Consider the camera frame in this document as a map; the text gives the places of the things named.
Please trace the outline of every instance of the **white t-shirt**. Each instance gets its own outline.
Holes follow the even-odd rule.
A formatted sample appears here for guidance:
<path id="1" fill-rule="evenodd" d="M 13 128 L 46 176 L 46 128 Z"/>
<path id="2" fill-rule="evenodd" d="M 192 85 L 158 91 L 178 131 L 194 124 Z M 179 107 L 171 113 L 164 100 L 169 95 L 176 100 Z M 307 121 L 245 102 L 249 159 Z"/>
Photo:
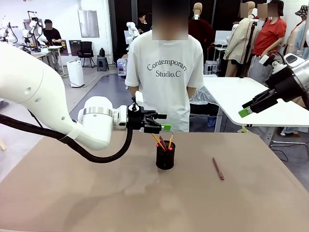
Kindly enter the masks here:
<path id="1" fill-rule="evenodd" d="M 203 86 L 203 50 L 195 38 L 158 41 L 152 31 L 131 44 L 126 85 L 139 86 L 145 110 L 167 114 L 172 131 L 189 132 L 190 103 L 186 87 Z"/>

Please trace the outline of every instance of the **wall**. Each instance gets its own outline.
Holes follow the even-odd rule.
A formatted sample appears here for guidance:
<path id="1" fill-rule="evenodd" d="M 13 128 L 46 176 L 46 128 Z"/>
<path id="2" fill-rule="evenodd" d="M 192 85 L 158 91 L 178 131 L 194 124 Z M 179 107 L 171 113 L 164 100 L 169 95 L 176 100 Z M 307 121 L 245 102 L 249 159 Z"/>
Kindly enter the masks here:
<path id="1" fill-rule="evenodd" d="M 96 10 L 100 38 L 82 38 L 79 26 L 79 0 L 0 0 L 0 19 L 6 16 L 13 26 L 23 28 L 23 20 L 28 19 L 27 11 L 36 11 L 43 21 L 51 19 L 63 39 L 92 41 L 94 54 L 97 55 L 103 47 L 109 63 L 112 63 L 112 36 L 109 17 L 108 0 L 80 0 L 83 10 Z M 62 56 L 62 61 L 79 59 L 78 57 Z"/>
<path id="2" fill-rule="evenodd" d="M 284 16 L 282 17 L 287 23 L 287 30 L 285 34 L 284 43 L 289 37 L 291 31 L 295 26 L 301 22 L 301 18 L 295 15 L 302 5 L 308 5 L 309 0 L 283 0 L 284 1 Z"/>

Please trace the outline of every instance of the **beige coat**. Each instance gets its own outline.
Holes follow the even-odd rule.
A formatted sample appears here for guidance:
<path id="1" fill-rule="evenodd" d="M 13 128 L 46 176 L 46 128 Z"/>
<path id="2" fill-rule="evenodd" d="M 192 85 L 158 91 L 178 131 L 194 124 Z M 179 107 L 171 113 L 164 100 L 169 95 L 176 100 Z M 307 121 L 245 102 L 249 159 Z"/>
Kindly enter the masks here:
<path id="1" fill-rule="evenodd" d="M 250 23 L 250 20 L 252 18 L 253 16 L 250 15 L 248 18 L 244 18 L 243 20 L 240 21 L 239 26 L 233 32 L 230 43 L 227 46 L 227 50 L 224 56 L 225 60 L 234 59 L 240 64 L 244 63 L 247 44 L 249 42 L 249 37 L 251 33 L 252 23 Z M 255 37 L 255 34 L 256 34 L 256 27 L 253 33 L 253 38 Z M 253 43 L 254 39 L 252 39 L 251 49 L 249 51 L 247 62 L 253 49 Z"/>
<path id="2" fill-rule="evenodd" d="M 288 53 L 293 53 L 294 51 L 296 51 L 296 48 L 295 48 L 295 40 L 297 39 L 297 35 L 298 35 L 298 32 L 300 30 L 300 28 L 306 24 L 306 21 L 302 22 L 301 24 L 299 24 L 294 30 L 293 32 L 291 32 L 288 40 L 286 41 L 286 44 L 285 46 L 288 46 L 287 50 L 286 50 L 286 54 Z"/>

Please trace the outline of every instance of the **yellow pencil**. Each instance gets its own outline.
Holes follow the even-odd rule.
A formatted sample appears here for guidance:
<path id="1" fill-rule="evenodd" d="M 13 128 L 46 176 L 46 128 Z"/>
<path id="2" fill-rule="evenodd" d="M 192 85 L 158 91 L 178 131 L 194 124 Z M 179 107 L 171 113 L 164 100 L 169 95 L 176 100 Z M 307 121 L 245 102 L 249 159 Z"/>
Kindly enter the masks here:
<path id="1" fill-rule="evenodd" d="M 168 148 L 168 149 L 170 149 L 170 146 L 172 145 L 172 142 L 173 142 L 173 135 L 174 135 L 174 133 L 172 134 L 172 137 L 171 137 L 170 140 L 169 140 L 169 148 Z"/>
<path id="2" fill-rule="evenodd" d="M 153 134 L 154 139 L 156 139 L 156 141 L 158 142 L 158 144 L 162 147 L 162 149 L 165 151 L 163 145 L 160 143 L 160 141 L 158 140 L 158 138 Z"/>

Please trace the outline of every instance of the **red t-shirt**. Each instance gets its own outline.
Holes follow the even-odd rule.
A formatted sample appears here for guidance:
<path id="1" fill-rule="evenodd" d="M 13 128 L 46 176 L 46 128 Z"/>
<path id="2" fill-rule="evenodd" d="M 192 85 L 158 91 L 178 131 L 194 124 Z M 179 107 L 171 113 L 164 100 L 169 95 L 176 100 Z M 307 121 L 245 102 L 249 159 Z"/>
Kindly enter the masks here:
<path id="1" fill-rule="evenodd" d="M 255 44 L 253 54 L 260 56 L 267 48 L 269 48 L 272 44 L 274 44 L 279 38 L 285 36 L 286 32 L 286 22 L 279 18 L 277 22 L 274 24 L 270 24 L 270 20 L 268 20 L 264 27 L 261 29 L 258 34 Z"/>

